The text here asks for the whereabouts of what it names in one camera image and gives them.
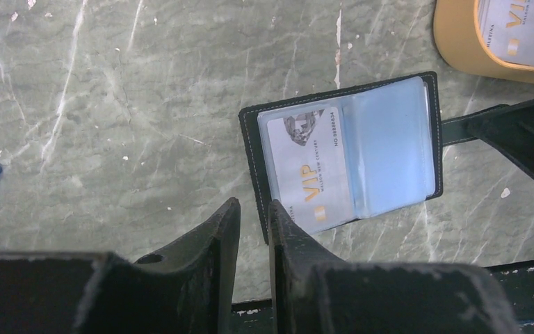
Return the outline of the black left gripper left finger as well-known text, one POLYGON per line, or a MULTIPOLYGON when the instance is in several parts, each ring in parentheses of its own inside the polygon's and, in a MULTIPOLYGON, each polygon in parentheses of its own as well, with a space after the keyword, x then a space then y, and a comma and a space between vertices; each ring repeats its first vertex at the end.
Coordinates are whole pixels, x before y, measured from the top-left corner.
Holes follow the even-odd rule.
POLYGON ((0 333, 226 333, 237 199, 129 262, 112 252, 0 251, 0 333))

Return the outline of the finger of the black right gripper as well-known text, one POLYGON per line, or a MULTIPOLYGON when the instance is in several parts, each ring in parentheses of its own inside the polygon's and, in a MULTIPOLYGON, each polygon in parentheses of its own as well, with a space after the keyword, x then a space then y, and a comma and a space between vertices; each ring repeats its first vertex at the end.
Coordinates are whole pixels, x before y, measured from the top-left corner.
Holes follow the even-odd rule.
POLYGON ((534 100, 477 113, 466 130, 534 180, 534 100))

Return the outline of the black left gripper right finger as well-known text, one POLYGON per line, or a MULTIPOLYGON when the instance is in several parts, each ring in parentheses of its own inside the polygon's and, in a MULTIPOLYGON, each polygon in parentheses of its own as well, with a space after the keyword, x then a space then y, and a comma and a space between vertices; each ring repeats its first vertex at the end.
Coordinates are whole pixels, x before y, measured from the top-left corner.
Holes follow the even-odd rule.
POLYGON ((483 268, 347 262, 268 209, 275 333, 518 333, 499 282, 483 268))

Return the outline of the orange oval tray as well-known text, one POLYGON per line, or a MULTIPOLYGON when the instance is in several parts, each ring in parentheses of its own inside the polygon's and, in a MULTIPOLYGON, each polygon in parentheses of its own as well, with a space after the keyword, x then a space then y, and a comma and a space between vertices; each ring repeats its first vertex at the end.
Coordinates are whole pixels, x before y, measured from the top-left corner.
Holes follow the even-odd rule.
POLYGON ((478 1, 436 1, 433 36, 441 57, 468 74, 534 84, 534 67, 508 63, 485 46, 478 1))

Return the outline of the black leather card holder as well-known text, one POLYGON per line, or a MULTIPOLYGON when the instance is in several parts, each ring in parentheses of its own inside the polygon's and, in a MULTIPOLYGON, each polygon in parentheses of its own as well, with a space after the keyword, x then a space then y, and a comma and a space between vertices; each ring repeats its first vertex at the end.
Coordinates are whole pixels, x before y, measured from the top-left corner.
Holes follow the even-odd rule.
POLYGON ((271 196, 266 121, 321 104, 339 110, 356 215, 349 222, 440 197, 443 148, 474 140, 466 126, 477 113, 441 119, 431 71, 245 107, 239 120, 263 231, 268 205, 277 200, 271 196))

